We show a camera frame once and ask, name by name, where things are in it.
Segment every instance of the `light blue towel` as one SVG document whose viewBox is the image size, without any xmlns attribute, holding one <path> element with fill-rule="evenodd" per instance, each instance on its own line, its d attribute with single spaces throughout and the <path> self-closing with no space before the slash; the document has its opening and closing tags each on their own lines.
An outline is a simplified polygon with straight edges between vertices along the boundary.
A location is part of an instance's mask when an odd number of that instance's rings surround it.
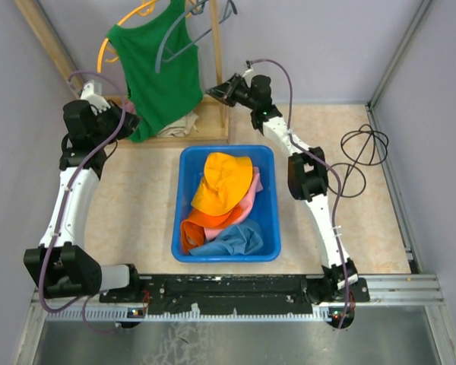
<svg viewBox="0 0 456 365">
<path fill-rule="evenodd" d="M 193 256 L 254 255 L 263 246 L 257 222 L 245 219 L 225 228 L 213 241 L 190 249 Z"/>
</svg>

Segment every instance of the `pink cloth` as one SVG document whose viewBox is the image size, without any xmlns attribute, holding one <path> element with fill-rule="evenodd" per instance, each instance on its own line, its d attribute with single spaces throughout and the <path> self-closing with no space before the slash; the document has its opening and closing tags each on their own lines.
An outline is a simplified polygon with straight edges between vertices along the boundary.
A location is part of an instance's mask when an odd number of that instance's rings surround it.
<svg viewBox="0 0 456 365">
<path fill-rule="evenodd" d="M 125 105 L 125 111 L 129 112 L 131 114 L 137 114 L 137 111 L 135 110 L 135 105 L 130 100 L 127 101 L 127 103 Z"/>
<path fill-rule="evenodd" d="M 255 193 L 260 192 L 262 189 L 263 187 L 260 182 L 260 171 L 258 170 L 258 167 L 253 167 L 252 183 L 250 184 L 249 190 L 243 199 L 240 201 L 240 203 L 238 203 L 238 205 L 243 209 L 242 215 L 235 219 L 232 224 L 242 223 L 248 217 L 253 208 Z M 204 234 L 206 235 L 206 240 L 214 240 L 217 235 L 221 233 L 221 231 L 222 230 L 215 230 L 213 228 L 205 228 Z"/>
</svg>

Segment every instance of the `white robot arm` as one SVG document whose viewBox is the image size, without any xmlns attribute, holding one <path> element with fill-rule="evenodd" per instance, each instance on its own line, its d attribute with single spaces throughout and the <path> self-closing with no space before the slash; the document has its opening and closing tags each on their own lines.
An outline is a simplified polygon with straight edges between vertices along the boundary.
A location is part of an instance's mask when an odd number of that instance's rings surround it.
<svg viewBox="0 0 456 365">
<path fill-rule="evenodd" d="M 295 199 L 303 200 L 311 212 L 315 229 L 319 233 L 318 247 L 325 277 L 334 290 L 343 290 L 346 284 L 343 266 L 347 271 L 349 285 L 358 281 L 358 272 L 343 245 L 338 245 L 338 227 L 333 227 L 331 223 L 327 194 L 328 172 L 324 166 L 301 152 L 301 149 L 311 151 L 321 160 L 325 159 L 324 152 L 321 148 L 311 148 L 287 128 L 282 114 L 272 104 L 270 78 L 256 75 L 251 80 L 251 86 L 248 86 L 245 78 L 251 71 L 250 68 L 243 76 L 235 74 L 227 82 L 207 90 L 207 93 L 228 106 L 240 103 L 251 109 L 253 128 L 275 142 L 287 157 L 289 190 Z M 311 166 L 312 171 L 306 171 L 308 166 L 305 165 Z"/>
<path fill-rule="evenodd" d="M 39 247 L 25 252 L 24 264 L 37 287 L 41 271 L 45 275 L 45 298 L 82 297 L 132 286 L 138 277 L 133 265 L 99 265 L 83 250 L 87 213 L 107 160 L 105 151 L 96 152 L 70 183 L 84 158 L 119 125 L 121 110 L 101 96 L 101 84 L 95 81 L 87 82 L 80 100 L 66 104 L 63 110 L 68 134 L 62 142 L 58 197 Z M 115 140 L 129 136 L 138 121 L 137 116 L 126 113 Z"/>
</svg>

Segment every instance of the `green tank top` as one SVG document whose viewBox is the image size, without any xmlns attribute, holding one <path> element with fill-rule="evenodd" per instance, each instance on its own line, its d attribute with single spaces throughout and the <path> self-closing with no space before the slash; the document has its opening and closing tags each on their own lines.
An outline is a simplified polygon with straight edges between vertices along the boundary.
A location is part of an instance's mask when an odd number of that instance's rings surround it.
<svg viewBox="0 0 456 365">
<path fill-rule="evenodd" d="M 203 97 L 196 45 L 171 62 L 162 63 L 160 73 L 155 73 L 160 42 L 184 12 L 184 7 L 185 0 L 171 0 L 167 9 L 149 23 L 136 28 L 115 25 L 106 35 L 122 63 L 128 98 L 142 118 L 130 136 L 133 142 L 156 135 L 166 125 L 191 112 Z M 190 42 L 184 18 L 171 33 L 166 48 L 175 53 Z M 164 58 L 169 56 L 166 50 L 164 55 Z"/>
</svg>

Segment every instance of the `orange bucket hat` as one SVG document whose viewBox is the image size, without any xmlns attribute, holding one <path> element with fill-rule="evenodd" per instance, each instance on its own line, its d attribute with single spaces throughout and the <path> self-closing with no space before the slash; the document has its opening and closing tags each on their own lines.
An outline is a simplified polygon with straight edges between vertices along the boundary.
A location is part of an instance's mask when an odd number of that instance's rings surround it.
<svg viewBox="0 0 456 365">
<path fill-rule="evenodd" d="M 204 164 L 204 177 L 191 205 L 211 216 L 223 215 L 243 199 L 252 177 L 250 157 L 234 157 L 221 152 L 209 154 Z"/>
<path fill-rule="evenodd" d="M 187 254 L 190 249 L 204 245 L 204 228 L 222 230 L 231 225 L 242 215 L 243 209 L 238 205 L 228 213 L 212 217 L 194 208 L 189 216 L 181 222 L 181 243 Z"/>
</svg>

